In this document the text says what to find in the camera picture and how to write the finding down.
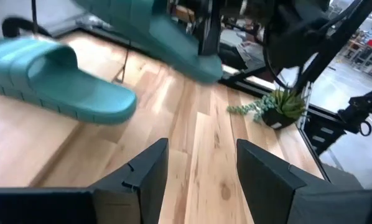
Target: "potted plant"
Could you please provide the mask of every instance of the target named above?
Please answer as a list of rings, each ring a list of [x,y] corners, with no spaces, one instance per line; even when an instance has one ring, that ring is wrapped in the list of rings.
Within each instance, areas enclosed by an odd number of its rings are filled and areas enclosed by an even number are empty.
[[[301,95],[290,90],[274,90],[262,99],[249,105],[228,106],[229,113],[246,115],[255,111],[254,121],[263,122],[273,129],[282,129],[296,122],[305,111],[305,101]]]

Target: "black plant pot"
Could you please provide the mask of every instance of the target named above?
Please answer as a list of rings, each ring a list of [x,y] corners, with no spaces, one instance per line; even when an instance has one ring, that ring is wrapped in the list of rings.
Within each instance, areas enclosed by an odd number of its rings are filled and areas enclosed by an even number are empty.
[[[262,114],[262,120],[269,127],[279,130],[287,126],[292,125],[292,123],[297,120],[294,118],[289,118],[277,112],[276,109],[269,109],[264,114]]]

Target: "teal slide sandal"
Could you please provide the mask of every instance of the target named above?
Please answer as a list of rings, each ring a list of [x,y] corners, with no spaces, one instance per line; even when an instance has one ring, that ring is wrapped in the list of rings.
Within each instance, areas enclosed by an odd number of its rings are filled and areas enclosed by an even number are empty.
[[[203,83],[222,75],[217,55],[198,56],[198,41],[167,13],[167,0],[73,0],[176,70]]]
[[[26,38],[0,40],[0,94],[100,124],[122,123],[136,109],[131,90],[79,70],[71,47]]]

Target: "black metal pole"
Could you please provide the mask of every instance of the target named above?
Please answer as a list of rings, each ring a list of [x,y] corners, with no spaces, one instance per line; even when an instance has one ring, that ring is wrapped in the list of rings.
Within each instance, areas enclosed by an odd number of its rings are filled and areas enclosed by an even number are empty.
[[[38,21],[37,21],[37,3],[36,0],[31,0],[32,11],[32,33],[38,34]]]
[[[372,0],[362,0],[352,14],[342,22],[337,31],[323,42],[322,49],[295,84],[294,90],[302,93],[308,82],[314,82],[326,69],[337,53],[348,42],[359,26],[372,12]]]

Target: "wooden floor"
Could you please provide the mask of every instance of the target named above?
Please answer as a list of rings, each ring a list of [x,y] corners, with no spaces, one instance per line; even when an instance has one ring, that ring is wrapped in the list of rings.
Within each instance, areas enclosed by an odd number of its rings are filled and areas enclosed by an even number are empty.
[[[80,68],[107,80],[123,64],[124,49],[102,40],[76,33],[63,41],[76,50]],[[137,93],[134,116],[117,126],[81,125],[36,186],[88,186],[159,138],[170,141],[159,223],[253,223],[236,172],[238,138],[321,177],[295,126],[274,132],[252,122],[252,115],[226,112],[228,105],[250,103],[251,96],[200,85],[134,52],[124,86]]]

